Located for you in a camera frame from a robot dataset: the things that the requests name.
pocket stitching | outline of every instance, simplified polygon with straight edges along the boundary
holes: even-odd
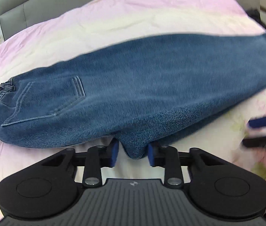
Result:
[[[81,100],[82,98],[85,98],[86,95],[85,95],[85,92],[84,92],[84,89],[83,89],[83,86],[82,86],[82,83],[81,83],[81,80],[78,76],[75,76],[75,77],[71,77],[74,82],[75,82],[75,78],[76,80],[79,82],[79,85],[80,85],[80,90],[82,91],[83,93],[83,96],[81,96],[80,92],[79,92],[79,89],[78,89],[78,86],[77,86],[77,83],[75,82],[75,85],[76,85],[76,88],[77,88],[77,92],[78,92],[78,97],[75,97],[76,99],[72,102],[70,102],[69,104],[67,104],[66,106],[61,106],[60,108],[58,109],[55,109],[53,111],[53,113],[51,114],[48,114],[48,115],[43,115],[43,116],[38,116],[38,117],[31,117],[31,118],[26,118],[26,119],[22,119],[22,120],[18,120],[18,121],[13,121],[13,122],[9,122],[12,118],[14,118],[19,112],[20,112],[20,109],[21,109],[21,103],[24,99],[24,97],[27,95],[27,92],[28,90],[31,88],[31,86],[33,85],[33,83],[35,83],[36,81],[34,82],[29,82],[25,88],[23,89],[22,93],[21,93],[21,98],[19,101],[17,101],[16,103],[16,111],[11,115],[9,116],[4,122],[3,124],[1,124],[1,127],[4,127],[4,126],[9,126],[9,125],[12,125],[12,124],[16,124],[16,123],[21,123],[21,122],[25,122],[25,121],[32,121],[32,120],[37,120],[37,119],[44,119],[44,118],[48,118],[48,117],[53,117],[53,116],[57,116],[57,115],[60,115],[62,114],[64,111],[66,111],[69,107],[73,106],[75,102],[77,102],[78,100]]]
[[[33,84],[33,82],[29,82],[29,83],[25,86],[25,88],[23,89],[23,91],[22,91],[22,93],[21,93],[21,98],[19,99],[19,101],[16,102],[16,107],[15,107],[16,110],[14,111],[14,113],[13,113],[11,116],[9,116],[9,117],[3,122],[3,124],[1,124],[2,127],[3,127],[4,124],[8,124],[8,123],[9,123],[9,120],[11,120],[14,116],[16,116],[16,115],[19,113],[19,111],[20,111],[20,109],[21,109],[21,103],[23,102],[23,99],[24,99],[24,97],[27,95],[27,92],[28,92],[28,90],[31,88],[32,84]]]

denim fabric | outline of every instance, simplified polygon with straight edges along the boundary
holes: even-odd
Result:
[[[111,135],[140,158],[149,142],[184,136],[264,87],[266,34],[142,38],[1,84],[0,139],[48,148]]]

metal screw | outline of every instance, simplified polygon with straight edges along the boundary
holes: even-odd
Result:
[[[88,177],[85,179],[87,185],[97,185],[99,182],[99,179],[96,177]]]
[[[176,178],[176,177],[171,177],[168,179],[168,184],[169,185],[179,185],[182,183],[182,180],[180,178]]]

ribbed rubber pad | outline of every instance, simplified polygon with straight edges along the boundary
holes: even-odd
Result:
[[[197,211],[181,190],[164,187],[159,179],[108,179],[87,189],[68,211],[41,221],[9,217],[0,226],[266,226],[263,218],[224,222]]]

bedding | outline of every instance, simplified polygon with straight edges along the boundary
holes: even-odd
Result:
[[[0,83],[31,69],[50,66],[123,41],[176,33],[260,36],[265,30],[249,19],[234,0],[94,0],[57,19],[27,28],[4,42],[0,46]],[[172,145],[179,151],[197,146],[233,161],[236,159],[233,154],[240,150],[239,144],[244,137],[244,123],[265,112],[266,89]],[[109,137],[104,137],[74,148],[83,152],[94,145],[107,145],[109,141]],[[0,141],[0,181],[61,149],[30,149]],[[260,158],[253,158],[248,166],[244,163],[246,160],[240,158],[239,164],[253,172],[257,172],[254,169],[256,163],[266,167],[266,162]],[[188,182],[187,171],[183,172]],[[82,173],[83,168],[78,169],[77,181],[81,180]],[[132,160],[122,149],[116,167],[102,169],[104,181],[107,177],[163,180],[163,175],[162,168],[149,167],[147,159]]]

